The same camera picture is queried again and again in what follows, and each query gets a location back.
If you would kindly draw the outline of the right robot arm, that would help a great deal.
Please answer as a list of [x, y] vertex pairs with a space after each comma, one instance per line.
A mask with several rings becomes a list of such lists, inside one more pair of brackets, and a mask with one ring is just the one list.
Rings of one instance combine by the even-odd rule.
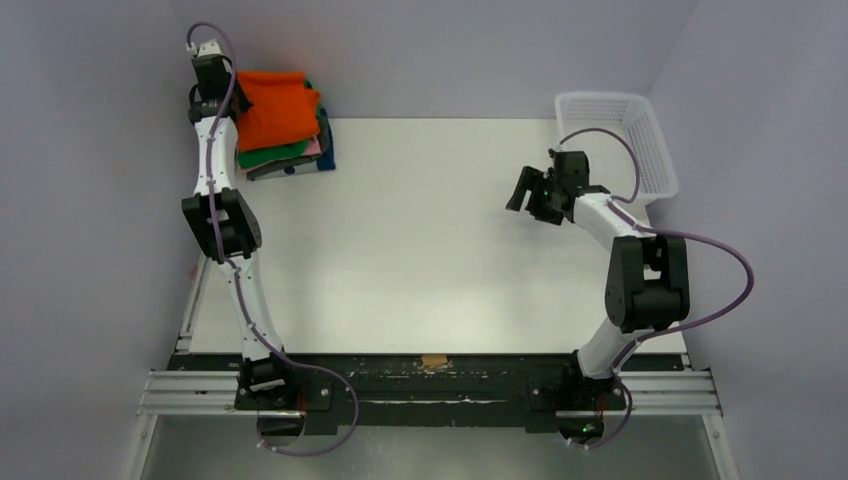
[[552, 225], [582, 228], [608, 252], [605, 319], [566, 364], [562, 385], [581, 394], [609, 391], [644, 336], [663, 333], [690, 311], [687, 247], [650, 233], [617, 207], [620, 198], [590, 182], [587, 155], [552, 151], [542, 171], [522, 168], [506, 207]]

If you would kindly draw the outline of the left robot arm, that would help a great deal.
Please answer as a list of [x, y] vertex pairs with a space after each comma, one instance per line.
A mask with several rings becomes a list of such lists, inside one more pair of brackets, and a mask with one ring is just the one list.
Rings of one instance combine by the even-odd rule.
[[243, 410], [287, 408], [298, 401], [296, 375], [282, 360], [283, 343], [273, 327], [260, 281], [262, 234], [256, 216], [234, 185], [238, 131], [244, 96], [229, 58], [196, 53], [196, 84], [188, 118], [199, 144], [194, 192], [181, 209], [203, 254], [220, 269], [229, 288], [241, 336], [235, 406]]

